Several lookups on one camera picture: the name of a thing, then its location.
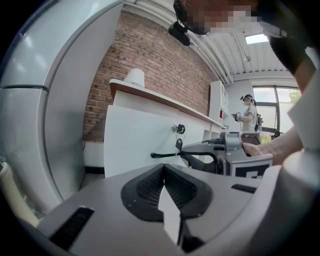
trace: floor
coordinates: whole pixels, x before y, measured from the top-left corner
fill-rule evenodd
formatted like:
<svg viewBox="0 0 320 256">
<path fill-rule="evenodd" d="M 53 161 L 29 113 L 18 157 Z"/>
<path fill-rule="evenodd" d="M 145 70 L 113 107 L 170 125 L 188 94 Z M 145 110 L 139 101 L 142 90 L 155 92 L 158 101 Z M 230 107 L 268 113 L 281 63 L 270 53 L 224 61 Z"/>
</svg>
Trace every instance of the floor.
<svg viewBox="0 0 320 256">
<path fill-rule="evenodd" d="M 83 177 L 80 189 L 82 190 L 84 187 L 88 186 L 89 184 L 96 182 L 98 180 L 104 179 L 104 174 L 92 174 L 92 173 L 86 173 Z"/>
</svg>

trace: window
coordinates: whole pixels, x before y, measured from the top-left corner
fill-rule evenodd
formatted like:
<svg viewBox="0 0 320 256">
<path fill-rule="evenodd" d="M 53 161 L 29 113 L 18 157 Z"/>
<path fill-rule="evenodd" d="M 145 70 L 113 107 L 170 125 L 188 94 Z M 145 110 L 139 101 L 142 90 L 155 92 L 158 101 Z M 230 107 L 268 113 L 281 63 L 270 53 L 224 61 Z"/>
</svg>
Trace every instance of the window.
<svg viewBox="0 0 320 256">
<path fill-rule="evenodd" d="M 268 38 L 264 34 L 255 34 L 255 35 L 249 35 L 245 37 L 246 44 L 256 44 L 256 43 L 263 43 L 268 42 Z"/>
<path fill-rule="evenodd" d="M 288 116 L 288 111 L 294 106 L 299 100 L 301 94 L 297 89 L 290 88 L 276 88 L 279 98 L 279 109 L 280 109 L 280 132 L 286 133 L 294 124 L 291 122 Z"/>
<path fill-rule="evenodd" d="M 256 102 L 277 102 L 274 88 L 253 88 L 253 92 Z"/>
<path fill-rule="evenodd" d="M 288 111 L 299 100 L 299 90 L 290 87 L 261 86 L 254 87 L 254 99 L 257 104 L 257 112 L 261 115 L 262 134 L 266 143 L 275 132 L 287 132 L 293 123 L 288 116 Z"/>
<path fill-rule="evenodd" d="M 258 105 L 256 111 L 262 117 L 262 127 L 277 129 L 277 108 L 275 106 Z"/>
</svg>

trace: white vase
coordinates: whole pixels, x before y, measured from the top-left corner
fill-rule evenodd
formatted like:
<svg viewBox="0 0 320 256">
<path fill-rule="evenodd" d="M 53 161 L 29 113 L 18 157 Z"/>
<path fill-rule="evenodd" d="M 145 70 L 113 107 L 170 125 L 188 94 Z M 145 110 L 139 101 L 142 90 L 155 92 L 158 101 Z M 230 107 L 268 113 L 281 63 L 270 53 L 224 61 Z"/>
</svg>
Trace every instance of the white vase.
<svg viewBox="0 0 320 256">
<path fill-rule="evenodd" d="M 128 73 L 124 81 L 145 88 L 145 73 L 141 69 L 134 68 Z"/>
</svg>

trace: person's hand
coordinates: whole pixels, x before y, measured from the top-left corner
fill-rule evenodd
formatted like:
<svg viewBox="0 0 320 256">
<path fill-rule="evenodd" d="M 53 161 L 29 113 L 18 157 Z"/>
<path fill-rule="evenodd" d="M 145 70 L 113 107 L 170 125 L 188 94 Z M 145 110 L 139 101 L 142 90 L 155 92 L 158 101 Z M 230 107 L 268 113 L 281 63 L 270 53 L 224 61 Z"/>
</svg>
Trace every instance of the person's hand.
<svg viewBox="0 0 320 256">
<path fill-rule="evenodd" d="M 261 150 L 257 145 L 253 145 L 250 143 L 243 143 L 244 152 L 248 155 L 251 155 L 252 157 L 257 157 L 263 155 Z"/>
</svg>

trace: vr headset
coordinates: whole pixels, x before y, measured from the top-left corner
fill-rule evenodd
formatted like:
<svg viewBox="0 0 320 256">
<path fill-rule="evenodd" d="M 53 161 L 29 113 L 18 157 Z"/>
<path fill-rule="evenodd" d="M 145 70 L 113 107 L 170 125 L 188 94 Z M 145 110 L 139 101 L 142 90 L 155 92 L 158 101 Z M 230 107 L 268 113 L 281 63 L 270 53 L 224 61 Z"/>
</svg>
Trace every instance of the vr headset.
<svg viewBox="0 0 320 256">
<path fill-rule="evenodd" d="M 254 98 L 253 98 L 250 94 L 247 94 L 246 96 L 242 96 L 242 97 L 240 98 L 240 101 L 245 101 L 245 98 L 254 101 Z"/>
<path fill-rule="evenodd" d="M 177 21 L 169 27 L 168 32 L 183 45 L 189 46 L 191 44 L 188 30 L 197 35 L 206 35 L 210 32 L 210 28 L 204 28 L 204 24 L 201 28 L 199 23 L 193 22 L 192 17 L 188 17 L 187 11 L 183 10 L 180 4 L 180 0 L 174 0 L 173 8 Z"/>
</svg>

